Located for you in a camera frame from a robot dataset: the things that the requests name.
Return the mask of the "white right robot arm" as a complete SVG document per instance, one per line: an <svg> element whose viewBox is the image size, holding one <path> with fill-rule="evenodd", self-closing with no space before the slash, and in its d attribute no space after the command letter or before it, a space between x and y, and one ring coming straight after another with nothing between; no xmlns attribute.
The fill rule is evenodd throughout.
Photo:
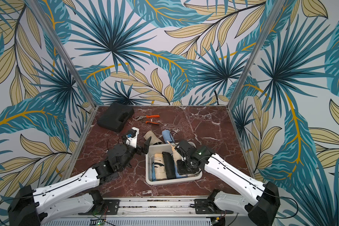
<svg viewBox="0 0 339 226"><path fill-rule="evenodd" d="M227 163L211 148L195 148L182 140L173 150L177 151L185 162L185 169L206 171L235 189L239 195L229 195L223 191L215 192L212 202L222 211L246 214L257 226L273 225L280 207L278 187L272 183L263 183L242 173Z"/></svg>

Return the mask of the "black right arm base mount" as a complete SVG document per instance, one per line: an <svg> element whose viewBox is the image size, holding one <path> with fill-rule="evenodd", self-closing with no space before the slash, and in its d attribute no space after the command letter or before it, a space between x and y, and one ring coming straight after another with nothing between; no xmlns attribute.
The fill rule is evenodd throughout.
<svg viewBox="0 0 339 226"><path fill-rule="evenodd" d="M221 210L214 202L215 196L220 192L214 189L207 198L194 199L194 204L190 204L195 209L196 214L232 214L231 210Z"/></svg>

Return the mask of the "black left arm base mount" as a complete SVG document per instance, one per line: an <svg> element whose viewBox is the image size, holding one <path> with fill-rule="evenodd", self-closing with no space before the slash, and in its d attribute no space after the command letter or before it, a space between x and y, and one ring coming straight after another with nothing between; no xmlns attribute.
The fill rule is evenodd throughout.
<svg viewBox="0 0 339 226"><path fill-rule="evenodd" d="M82 215L117 215L120 200L119 199L103 199L98 190L92 190L89 192L93 199L93 207Z"/></svg>

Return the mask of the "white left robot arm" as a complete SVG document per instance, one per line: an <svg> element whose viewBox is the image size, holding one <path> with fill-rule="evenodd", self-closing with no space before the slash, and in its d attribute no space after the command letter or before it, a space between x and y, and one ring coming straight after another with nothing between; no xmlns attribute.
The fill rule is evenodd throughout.
<svg viewBox="0 0 339 226"><path fill-rule="evenodd" d="M107 151L107 157L84 172L50 186L21 188L8 207L11 226L42 226L73 214L96 215L106 210L105 201L95 188L119 176L135 154L147 154L151 139L143 147L130 137Z"/></svg>

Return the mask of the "beige umbrella with black strap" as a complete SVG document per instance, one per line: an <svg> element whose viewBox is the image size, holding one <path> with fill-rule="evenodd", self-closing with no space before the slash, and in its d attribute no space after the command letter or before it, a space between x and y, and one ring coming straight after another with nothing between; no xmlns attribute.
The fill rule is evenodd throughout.
<svg viewBox="0 0 339 226"><path fill-rule="evenodd" d="M167 174L165 169L164 158L161 153L156 153L153 159L153 167L156 180L166 180Z"/></svg>

